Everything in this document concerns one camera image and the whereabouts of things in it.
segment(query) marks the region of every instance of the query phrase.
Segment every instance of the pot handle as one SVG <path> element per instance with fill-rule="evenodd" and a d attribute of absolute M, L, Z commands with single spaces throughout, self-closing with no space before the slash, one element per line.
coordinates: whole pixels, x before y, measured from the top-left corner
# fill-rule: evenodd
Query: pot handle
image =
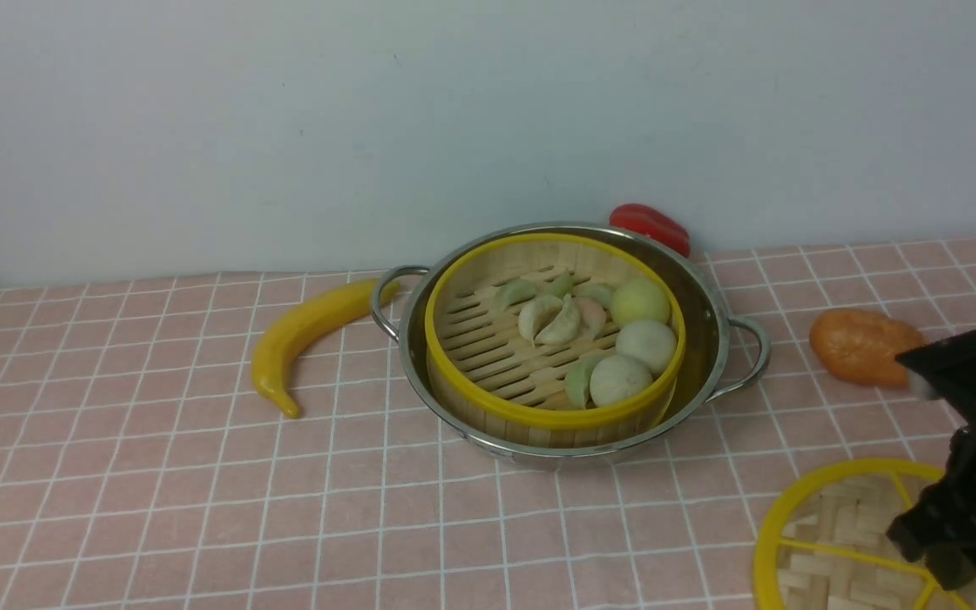
<path fill-rule="evenodd" d="M 760 377 L 763 377 L 763 372 L 767 371 L 767 366 L 770 364 L 770 336 L 767 336 L 767 331 L 757 321 L 729 316 L 729 325 L 751 332 L 759 342 L 759 355 L 756 356 L 755 366 L 751 367 L 751 371 L 748 371 L 747 375 L 744 375 L 744 377 L 735 382 L 729 383 L 725 387 L 720 387 L 713 394 L 710 394 L 710 397 L 704 402 L 717 401 L 718 398 L 732 394 L 733 391 L 744 390 L 745 387 L 754 385 L 756 381 L 759 381 Z"/>
<path fill-rule="evenodd" d="M 427 275 L 429 271 L 430 268 L 424 267 L 423 265 L 403 265 L 402 267 L 392 268 L 379 278 L 379 283 L 376 283 L 375 290 L 371 291 L 371 319 L 375 320 L 379 328 L 383 329 L 383 332 L 394 340 L 395 343 L 398 343 L 398 327 L 387 319 L 386 313 L 383 313 L 383 288 L 384 286 L 388 286 L 392 281 L 404 277 L 404 275 Z"/>

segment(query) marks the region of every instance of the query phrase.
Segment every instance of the stainless steel pot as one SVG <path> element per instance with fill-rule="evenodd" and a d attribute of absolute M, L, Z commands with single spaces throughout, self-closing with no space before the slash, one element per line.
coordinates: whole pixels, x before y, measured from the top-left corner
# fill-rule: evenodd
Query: stainless steel pot
<path fill-rule="evenodd" d="M 632 436 L 630 439 L 616 441 L 607 445 L 582 447 L 577 449 L 547 449 L 530 447 L 501 441 L 488 436 L 480 430 L 471 428 L 453 413 L 448 412 L 436 401 L 431 394 L 427 364 L 425 362 L 424 309 L 431 290 L 442 271 L 449 267 L 454 260 L 461 258 L 469 250 L 479 247 L 486 242 L 504 238 L 504 236 L 519 235 L 549 231 L 555 233 L 569 233 L 575 236 L 586 236 L 596 239 L 635 256 L 651 269 L 662 276 L 668 283 L 669 289 L 680 302 L 680 308 L 685 316 L 688 327 L 688 352 L 685 362 L 677 378 L 677 391 L 673 397 L 673 404 L 669 406 L 668 417 L 663 423 L 646 433 Z M 406 312 L 403 313 L 400 328 L 395 327 L 383 313 L 380 306 L 383 286 L 404 275 L 423 275 L 417 288 L 413 289 L 409 297 Z M 657 439 L 671 430 L 675 425 L 685 420 L 695 409 L 706 402 L 724 397 L 732 391 L 743 390 L 755 383 L 770 363 L 770 340 L 767 333 L 755 321 L 747 318 L 728 316 L 724 302 L 718 293 L 705 285 L 698 271 L 673 250 L 662 246 L 654 240 L 639 236 L 630 231 L 624 231 L 604 225 L 584 223 L 546 223 L 535 225 L 519 225 L 510 229 L 503 229 L 476 241 L 459 247 L 456 251 L 446 255 L 433 267 L 409 265 L 396 267 L 387 271 L 380 278 L 371 298 L 371 317 L 392 340 L 398 343 L 402 353 L 402 366 L 413 389 L 421 397 L 431 412 L 437 414 L 442 421 L 450 425 L 465 440 L 471 441 L 477 447 L 485 449 L 502 459 L 513 460 L 524 466 L 542 469 L 558 469 L 573 466 L 596 466 L 597 464 L 616 463 L 626 457 L 628 452 L 636 449 L 647 441 Z M 725 371 L 725 362 L 729 358 L 729 327 L 743 329 L 754 335 L 759 343 L 759 354 L 755 366 L 743 379 L 718 387 L 721 375 Z"/>

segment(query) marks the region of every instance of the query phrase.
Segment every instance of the yellow steamer rim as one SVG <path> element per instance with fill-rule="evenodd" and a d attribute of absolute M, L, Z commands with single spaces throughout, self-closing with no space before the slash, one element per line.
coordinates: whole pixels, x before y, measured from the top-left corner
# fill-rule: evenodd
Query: yellow steamer rim
<path fill-rule="evenodd" d="M 595 248 L 597 251 L 612 255 L 614 258 L 623 259 L 631 267 L 638 270 L 639 273 L 654 281 L 658 288 L 661 288 L 665 292 L 669 298 L 671 309 L 673 309 L 670 315 L 669 325 L 677 333 L 677 351 L 675 351 L 673 359 L 670 360 L 665 372 L 654 380 L 653 385 L 648 386 L 639 394 L 626 399 L 626 401 L 616 402 L 616 404 L 608 407 L 586 410 L 550 410 L 526 406 L 518 402 L 500 398 L 492 394 L 491 391 L 477 386 L 461 370 L 458 370 L 458 366 L 450 359 L 450 356 L 446 354 L 444 347 L 442 347 L 441 338 L 436 328 L 435 320 L 437 312 L 441 306 L 446 306 L 444 302 L 441 302 L 441 294 L 446 293 L 446 286 L 449 285 L 449 282 L 460 273 L 463 267 L 468 265 L 469 262 L 472 262 L 472 260 L 481 258 L 481 256 L 488 253 L 499 251 L 504 247 L 514 247 L 516 244 L 532 244 L 536 242 L 542 242 L 547 247 L 558 247 L 558 244 L 573 243 L 581 247 Z M 575 275 L 582 275 L 581 269 L 572 270 Z M 515 275 L 526 275 L 530 271 L 532 269 L 518 271 L 518 273 L 512 274 L 511 277 L 515 277 Z M 457 391 L 457 394 L 460 394 L 466 401 L 472 402 L 481 409 L 484 409 L 485 412 L 495 414 L 495 416 L 507 422 L 513 422 L 513 424 L 528 426 L 531 429 L 543 429 L 547 431 L 585 431 L 600 429 L 604 428 L 604 426 L 619 424 L 619 422 L 638 416 L 639 413 L 650 408 L 655 399 L 664 397 L 663 402 L 665 404 L 662 405 L 661 412 L 651 423 L 651 425 L 658 424 L 668 409 L 675 377 L 677 377 L 680 371 L 686 349 L 685 321 L 680 310 L 680 304 L 677 302 L 673 291 L 669 290 L 669 286 L 666 285 L 665 281 L 658 274 L 655 274 L 650 267 L 644 265 L 638 258 L 634 258 L 634 256 L 619 250 L 619 248 L 611 247 L 597 240 L 582 238 L 582 236 L 563 235 L 563 233 L 542 232 L 507 236 L 507 238 L 494 240 L 483 244 L 483 246 L 474 248 L 474 250 L 469 251 L 456 260 L 456 262 L 446 268 L 444 273 L 441 274 L 435 289 L 431 291 L 424 316 L 427 357 L 429 357 L 429 362 L 434 364 L 434 370 L 441 376 L 441 381 L 453 387 L 454 391 Z"/>

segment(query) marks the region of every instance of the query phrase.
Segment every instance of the white wall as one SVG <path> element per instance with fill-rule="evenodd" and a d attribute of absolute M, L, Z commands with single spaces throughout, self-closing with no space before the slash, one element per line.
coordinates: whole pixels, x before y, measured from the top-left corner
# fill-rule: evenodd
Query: white wall
<path fill-rule="evenodd" d="M 431 262 L 657 203 L 976 233 L 964 0 L 0 1 L 0 283 Z"/>

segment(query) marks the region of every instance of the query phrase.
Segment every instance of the bamboo steamer lid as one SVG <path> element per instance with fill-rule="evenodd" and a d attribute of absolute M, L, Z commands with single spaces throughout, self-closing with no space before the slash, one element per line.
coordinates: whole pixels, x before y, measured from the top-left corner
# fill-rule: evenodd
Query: bamboo steamer lid
<path fill-rule="evenodd" d="M 760 610 L 976 610 L 976 580 L 943 591 L 906 563 L 887 526 L 944 472 L 911 461 L 837 463 L 803 476 L 771 507 L 756 544 Z"/>

